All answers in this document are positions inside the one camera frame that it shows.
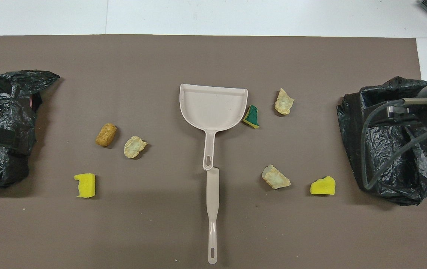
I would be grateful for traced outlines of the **beige handled brush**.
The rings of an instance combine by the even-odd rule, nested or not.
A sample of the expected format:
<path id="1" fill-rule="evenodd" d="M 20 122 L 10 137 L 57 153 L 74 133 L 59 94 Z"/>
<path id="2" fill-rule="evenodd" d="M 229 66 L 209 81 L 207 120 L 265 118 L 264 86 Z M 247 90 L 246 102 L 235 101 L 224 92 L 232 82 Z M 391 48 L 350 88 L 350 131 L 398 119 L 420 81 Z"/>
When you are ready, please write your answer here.
<path id="1" fill-rule="evenodd" d="M 208 215 L 208 262 L 216 264 L 217 254 L 217 216 L 220 206 L 220 171 L 212 167 L 206 175 L 206 208 Z"/>

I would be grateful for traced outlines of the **brown table mat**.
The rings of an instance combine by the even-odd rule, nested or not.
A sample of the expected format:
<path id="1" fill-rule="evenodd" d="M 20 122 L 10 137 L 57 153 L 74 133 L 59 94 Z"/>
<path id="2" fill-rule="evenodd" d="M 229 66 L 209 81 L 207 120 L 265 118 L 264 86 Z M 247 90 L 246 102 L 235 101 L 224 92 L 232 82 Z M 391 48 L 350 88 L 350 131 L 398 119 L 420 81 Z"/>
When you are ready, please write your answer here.
<path id="1" fill-rule="evenodd" d="M 0 36 L 0 74 L 60 75 L 42 93 L 29 177 L 0 191 L 0 269 L 427 268 L 427 198 L 361 191 L 338 127 L 345 94 L 420 79 L 415 39 L 271 36 Z M 208 263 L 204 133 L 182 83 L 248 90 L 258 129 L 216 136 L 218 262 Z M 295 99 L 274 109 L 280 88 Z M 102 126 L 118 130 L 95 143 Z M 124 145 L 148 145 L 137 157 Z M 291 185 L 273 189 L 268 165 Z M 77 198 L 74 175 L 96 195 Z M 331 176 L 335 195 L 312 195 Z"/>

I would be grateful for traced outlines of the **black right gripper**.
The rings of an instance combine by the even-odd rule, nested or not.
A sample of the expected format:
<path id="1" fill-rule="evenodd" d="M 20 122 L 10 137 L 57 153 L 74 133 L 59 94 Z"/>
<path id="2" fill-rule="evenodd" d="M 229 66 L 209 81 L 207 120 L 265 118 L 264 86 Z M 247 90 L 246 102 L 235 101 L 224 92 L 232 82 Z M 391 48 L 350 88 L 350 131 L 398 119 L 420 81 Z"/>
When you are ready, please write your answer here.
<path id="1" fill-rule="evenodd" d="M 367 115 L 371 126 L 423 124 L 427 127 L 427 82 L 413 80 L 410 84 L 397 81 L 384 90 L 367 92 Z"/>

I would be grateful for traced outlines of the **brown foam nugget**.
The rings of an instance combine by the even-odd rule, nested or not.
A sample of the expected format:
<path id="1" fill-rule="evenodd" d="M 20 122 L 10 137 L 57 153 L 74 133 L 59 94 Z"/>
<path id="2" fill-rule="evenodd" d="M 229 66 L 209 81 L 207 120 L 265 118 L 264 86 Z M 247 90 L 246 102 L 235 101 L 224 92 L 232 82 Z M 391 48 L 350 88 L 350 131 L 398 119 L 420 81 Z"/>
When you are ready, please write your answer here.
<path id="1" fill-rule="evenodd" d="M 118 128 L 112 123 L 104 124 L 96 136 L 95 143 L 102 147 L 109 146 L 112 143 L 117 130 Z"/>

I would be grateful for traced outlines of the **beige plastic dustpan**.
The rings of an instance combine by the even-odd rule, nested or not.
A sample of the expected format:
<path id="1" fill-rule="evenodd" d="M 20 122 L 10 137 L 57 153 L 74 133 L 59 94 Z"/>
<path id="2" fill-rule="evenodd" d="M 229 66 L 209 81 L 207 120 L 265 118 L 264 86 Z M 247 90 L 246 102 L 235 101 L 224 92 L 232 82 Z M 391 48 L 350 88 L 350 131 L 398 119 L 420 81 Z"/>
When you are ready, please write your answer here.
<path id="1" fill-rule="evenodd" d="M 204 170 L 213 168 L 216 134 L 239 124 L 247 100 L 248 90 L 243 88 L 180 85 L 179 105 L 184 119 L 205 133 Z"/>

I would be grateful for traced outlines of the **green and yellow sponge piece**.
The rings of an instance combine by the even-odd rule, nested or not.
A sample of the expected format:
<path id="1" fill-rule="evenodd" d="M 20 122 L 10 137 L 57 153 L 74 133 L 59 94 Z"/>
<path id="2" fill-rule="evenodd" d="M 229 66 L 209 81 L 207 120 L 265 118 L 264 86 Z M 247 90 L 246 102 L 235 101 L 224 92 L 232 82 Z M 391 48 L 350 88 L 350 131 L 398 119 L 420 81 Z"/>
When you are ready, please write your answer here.
<path id="1" fill-rule="evenodd" d="M 248 126 L 251 126 L 254 129 L 259 128 L 258 108 L 254 105 L 250 105 L 242 122 L 247 124 Z"/>

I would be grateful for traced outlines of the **pale foam chunk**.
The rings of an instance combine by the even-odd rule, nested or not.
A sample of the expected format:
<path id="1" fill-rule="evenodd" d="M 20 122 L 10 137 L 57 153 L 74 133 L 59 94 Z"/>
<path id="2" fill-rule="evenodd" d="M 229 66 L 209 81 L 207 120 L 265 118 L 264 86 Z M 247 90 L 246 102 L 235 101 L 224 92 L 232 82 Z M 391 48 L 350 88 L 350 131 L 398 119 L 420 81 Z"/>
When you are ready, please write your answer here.
<path id="1" fill-rule="evenodd" d="M 124 145 L 123 153 L 125 157 L 135 158 L 144 150 L 144 148 L 148 145 L 146 141 L 143 141 L 138 136 L 132 136 Z"/>
<path id="2" fill-rule="evenodd" d="M 291 112 L 291 108 L 295 99 L 290 97 L 286 91 L 280 88 L 278 97 L 274 103 L 274 109 L 281 115 L 288 115 Z"/>
<path id="3" fill-rule="evenodd" d="M 291 185 L 290 180 L 271 164 L 263 169 L 262 179 L 273 189 L 280 189 Z"/>

